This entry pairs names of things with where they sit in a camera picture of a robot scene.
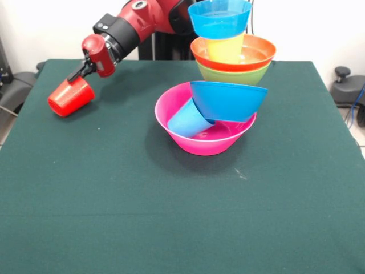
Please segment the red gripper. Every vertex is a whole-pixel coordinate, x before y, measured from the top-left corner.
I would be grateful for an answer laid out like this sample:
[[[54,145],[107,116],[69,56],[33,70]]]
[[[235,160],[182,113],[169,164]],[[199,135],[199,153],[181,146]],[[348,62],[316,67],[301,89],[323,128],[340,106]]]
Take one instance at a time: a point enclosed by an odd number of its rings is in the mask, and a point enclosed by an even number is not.
[[[82,51],[85,59],[68,77],[68,83],[76,81],[79,77],[85,78],[96,72],[100,77],[111,76],[115,72],[114,61],[107,48],[104,37],[99,34],[91,34],[82,42]]]

